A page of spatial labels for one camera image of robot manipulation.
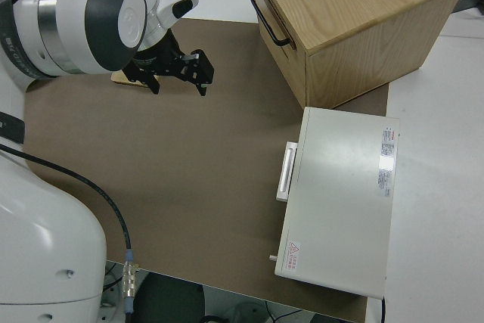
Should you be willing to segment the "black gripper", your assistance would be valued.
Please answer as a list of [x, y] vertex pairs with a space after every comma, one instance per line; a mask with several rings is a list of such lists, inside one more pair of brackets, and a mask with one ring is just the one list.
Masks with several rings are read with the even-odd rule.
[[144, 70], [152, 73], [175, 73], [178, 70], [178, 60], [181, 64], [181, 79], [195, 85], [200, 95], [205, 96], [208, 86], [213, 83], [213, 65], [201, 49], [184, 54], [172, 31], [167, 31], [155, 45], [135, 54], [133, 62], [141, 70], [137, 67], [126, 69], [126, 78], [130, 83], [141, 83], [158, 95], [159, 82], [155, 76]]

